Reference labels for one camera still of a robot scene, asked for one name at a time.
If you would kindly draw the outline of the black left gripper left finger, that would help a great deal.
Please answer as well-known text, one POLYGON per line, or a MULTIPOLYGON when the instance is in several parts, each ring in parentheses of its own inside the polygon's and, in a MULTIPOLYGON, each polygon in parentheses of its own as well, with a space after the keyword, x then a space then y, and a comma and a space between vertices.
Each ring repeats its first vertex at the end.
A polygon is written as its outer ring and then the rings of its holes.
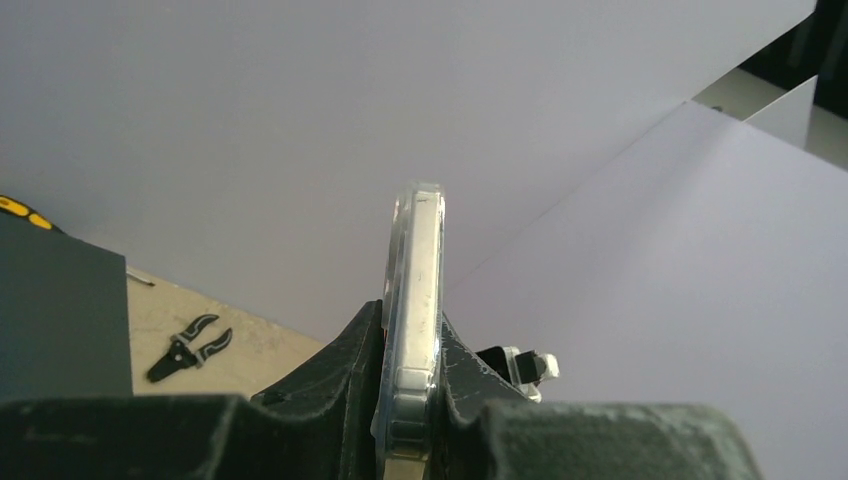
POLYGON ((251 398, 153 395, 1 407, 5 479, 373 479, 382 304, 251 398))

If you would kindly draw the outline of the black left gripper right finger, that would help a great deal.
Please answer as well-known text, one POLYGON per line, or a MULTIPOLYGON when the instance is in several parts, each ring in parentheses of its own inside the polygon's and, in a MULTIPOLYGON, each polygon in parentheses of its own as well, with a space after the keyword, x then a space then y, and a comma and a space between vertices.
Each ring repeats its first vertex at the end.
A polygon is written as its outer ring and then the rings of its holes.
POLYGON ((525 398, 442 324, 436 479, 759 479, 744 436, 700 404, 525 398))

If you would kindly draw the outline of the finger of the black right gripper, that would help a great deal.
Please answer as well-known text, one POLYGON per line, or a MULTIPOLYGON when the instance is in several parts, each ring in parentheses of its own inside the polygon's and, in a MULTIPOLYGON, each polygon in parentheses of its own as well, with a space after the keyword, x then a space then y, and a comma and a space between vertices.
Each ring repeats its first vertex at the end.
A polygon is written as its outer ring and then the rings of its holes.
POLYGON ((515 385, 515 347, 493 346, 477 351, 476 355, 506 382, 515 385))

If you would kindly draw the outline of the phone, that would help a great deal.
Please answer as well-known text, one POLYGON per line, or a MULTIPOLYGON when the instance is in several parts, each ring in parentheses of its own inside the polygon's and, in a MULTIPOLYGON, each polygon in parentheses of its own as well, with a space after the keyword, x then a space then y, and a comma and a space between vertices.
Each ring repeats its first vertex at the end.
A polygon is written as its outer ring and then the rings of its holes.
POLYGON ((415 182, 397 196, 371 425, 380 479, 422 479, 429 469, 440 398, 444 216, 444 191, 437 184, 415 182))

